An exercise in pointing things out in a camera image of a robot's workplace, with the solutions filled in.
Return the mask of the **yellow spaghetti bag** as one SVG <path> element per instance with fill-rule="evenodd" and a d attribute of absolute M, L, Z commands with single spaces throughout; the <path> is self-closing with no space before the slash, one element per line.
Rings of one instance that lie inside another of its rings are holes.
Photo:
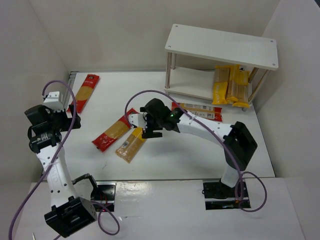
<path fill-rule="evenodd" d="M 116 155 L 130 164 L 146 141 L 146 139 L 142 138 L 142 133 L 143 129 L 141 127 L 135 128 L 129 137 L 115 151 Z"/>

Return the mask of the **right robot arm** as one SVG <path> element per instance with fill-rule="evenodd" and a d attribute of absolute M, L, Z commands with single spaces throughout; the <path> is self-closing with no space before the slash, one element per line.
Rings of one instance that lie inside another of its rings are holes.
<path fill-rule="evenodd" d="M 240 121 L 226 124 L 199 117 L 181 107 L 171 110 L 158 98 L 150 100 L 140 112 L 145 139 L 160 138 L 160 130 L 167 130 L 220 144 L 227 164 L 220 182 L 229 188 L 236 186 L 258 147 L 246 125 Z"/>

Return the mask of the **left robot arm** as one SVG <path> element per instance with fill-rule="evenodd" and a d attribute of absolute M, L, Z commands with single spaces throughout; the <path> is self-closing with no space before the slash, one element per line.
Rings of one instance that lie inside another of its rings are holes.
<path fill-rule="evenodd" d="M 29 148 L 47 172 L 51 210 L 44 215 L 46 224 L 63 238 L 78 232 L 97 220 L 90 201 L 96 183 L 90 174 L 72 180 L 62 147 L 62 132 L 80 128 L 80 117 L 75 121 L 66 112 L 36 105 L 25 111 L 31 123 L 27 136 Z"/>

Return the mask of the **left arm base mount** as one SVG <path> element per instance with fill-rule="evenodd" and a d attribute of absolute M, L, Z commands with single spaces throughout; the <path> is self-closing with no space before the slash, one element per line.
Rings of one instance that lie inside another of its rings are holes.
<path fill-rule="evenodd" d="M 116 182 L 98 181 L 97 190 L 90 195 L 91 201 L 96 201 L 106 207 L 110 212 L 115 210 Z"/>

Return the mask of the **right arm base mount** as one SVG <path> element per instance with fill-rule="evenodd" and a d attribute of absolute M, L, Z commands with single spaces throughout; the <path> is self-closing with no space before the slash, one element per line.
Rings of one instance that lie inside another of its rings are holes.
<path fill-rule="evenodd" d="M 220 180 L 205 180 L 203 181 L 202 194 L 204 195 L 205 209 L 208 210 L 231 210 L 243 207 L 250 209 L 250 199 L 246 188 L 246 183 L 243 183 L 243 200 L 236 199 L 235 188 L 221 183 Z"/>

